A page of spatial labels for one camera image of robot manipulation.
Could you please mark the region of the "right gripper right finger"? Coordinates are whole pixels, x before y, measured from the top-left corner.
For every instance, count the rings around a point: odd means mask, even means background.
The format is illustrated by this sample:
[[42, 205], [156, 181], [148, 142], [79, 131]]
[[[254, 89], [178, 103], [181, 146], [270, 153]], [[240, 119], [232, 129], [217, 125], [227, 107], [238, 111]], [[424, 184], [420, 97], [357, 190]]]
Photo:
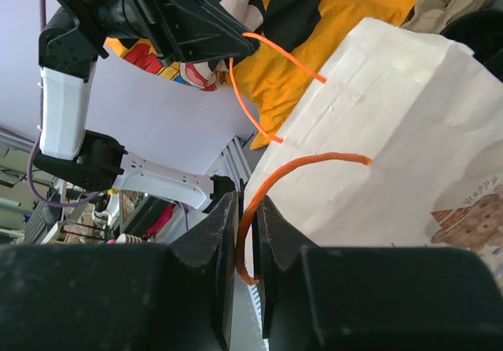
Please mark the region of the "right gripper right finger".
[[272, 350], [499, 350], [502, 296], [473, 253], [321, 247], [264, 199], [252, 223]]

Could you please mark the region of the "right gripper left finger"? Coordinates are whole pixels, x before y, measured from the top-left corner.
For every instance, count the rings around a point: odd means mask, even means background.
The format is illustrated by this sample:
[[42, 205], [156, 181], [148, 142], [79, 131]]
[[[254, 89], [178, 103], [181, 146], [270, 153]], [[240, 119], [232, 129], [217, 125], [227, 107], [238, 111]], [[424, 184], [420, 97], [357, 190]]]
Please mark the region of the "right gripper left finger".
[[1, 249], [4, 350], [227, 350], [239, 196], [169, 244]]

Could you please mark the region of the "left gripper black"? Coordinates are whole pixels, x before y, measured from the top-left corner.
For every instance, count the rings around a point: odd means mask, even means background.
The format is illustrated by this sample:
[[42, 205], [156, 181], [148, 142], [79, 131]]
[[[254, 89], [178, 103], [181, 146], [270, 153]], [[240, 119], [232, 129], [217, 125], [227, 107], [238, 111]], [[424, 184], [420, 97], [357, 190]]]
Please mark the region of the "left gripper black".
[[57, 0], [43, 59], [106, 58], [107, 38], [148, 39], [166, 64], [245, 58], [259, 48], [216, 0]]

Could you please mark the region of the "paper bag with orange handles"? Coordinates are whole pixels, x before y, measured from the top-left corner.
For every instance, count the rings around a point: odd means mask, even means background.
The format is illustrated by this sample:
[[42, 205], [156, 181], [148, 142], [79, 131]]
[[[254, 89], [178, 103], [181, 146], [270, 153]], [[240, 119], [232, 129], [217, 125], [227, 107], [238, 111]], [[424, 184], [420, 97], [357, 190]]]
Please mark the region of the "paper bag with orange handles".
[[322, 246], [456, 247], [502, 279], [502, 84], [466, 45], [366, 18], [263, 153], [237, 272], [266, 199]]

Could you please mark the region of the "black coffee cup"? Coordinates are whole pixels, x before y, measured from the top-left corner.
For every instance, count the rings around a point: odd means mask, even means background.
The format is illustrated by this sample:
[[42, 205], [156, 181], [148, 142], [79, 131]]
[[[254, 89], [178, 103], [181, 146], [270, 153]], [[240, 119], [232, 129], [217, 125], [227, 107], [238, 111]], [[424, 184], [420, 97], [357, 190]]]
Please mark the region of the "black coffee cup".
[[474, 58], [502, 81], [502, 11], [481, 9], [450, 22], [441, 35], [468, 46]]

